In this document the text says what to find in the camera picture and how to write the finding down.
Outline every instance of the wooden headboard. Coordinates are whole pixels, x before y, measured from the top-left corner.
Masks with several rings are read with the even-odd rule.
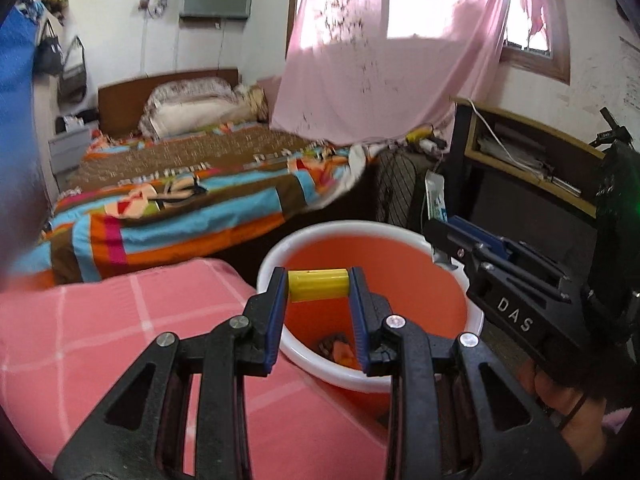
[[[233,87],[239,82],[237,68],[213,68],[194,72],[173,72],[171,74],[142,77],[103,86],[98,89],[100,129],[106,135],[115,139],[126,137],[138,127],[146,100],[154,88],[171,81],[211,76],[220,77]]]

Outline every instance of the black handbag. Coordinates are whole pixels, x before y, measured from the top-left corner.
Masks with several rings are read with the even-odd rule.
[[[51,27],[51,22],[47,20],[42,29],[40,43],[36,48],[36,55],[33,60],[34,74],[49,74],[58,76],[62,73],[64,63],[62,61],[62,47],[60,40]]]
[[[82,52],[82,62],[69,68],[69,57],[74,49]],[[58,102],[60,104],[80,104],[86,96],[86,60],[84,45],[77,36],[71,41],[66,53],[64,69],[58,80]]]

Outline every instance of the window frame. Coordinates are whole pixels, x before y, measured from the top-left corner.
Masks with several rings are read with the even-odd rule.
[[[549,55],[538,54],[532,50],[521,49],[505,44],[500,54],[500,62],[516,68],[546,76],[569,85],[571,83],[571,50],[569,44],[569,27],[564,0],[545,0],[549,8],[546,23],[546,38]],[[289,0],[287,17],[286,51],[293,32],[293,21],[296,18],[298,0]]]

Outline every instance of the pink plaid cloth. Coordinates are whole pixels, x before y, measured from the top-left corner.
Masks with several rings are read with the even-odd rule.
[[[241,312],[254,293],[226,263],[192,260],[101,283],[0,295],[0,402],[51,468],[158,333],[187,338],[208,332]],[[192,395],[187,473],[193,473],[196,402]],[[380,432],[284,356],[267,379],[246,380],[246,404],[258,480],[383,477]]]

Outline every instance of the wooden window frame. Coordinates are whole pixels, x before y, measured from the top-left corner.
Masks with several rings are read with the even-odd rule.
[[[505,45],[502,48],[500,62],[569,85],[571,84],[571,49],[566,6],[564,0],[545,1],[548,3],[548,8],[545,9],[545,21],[549,55]]]

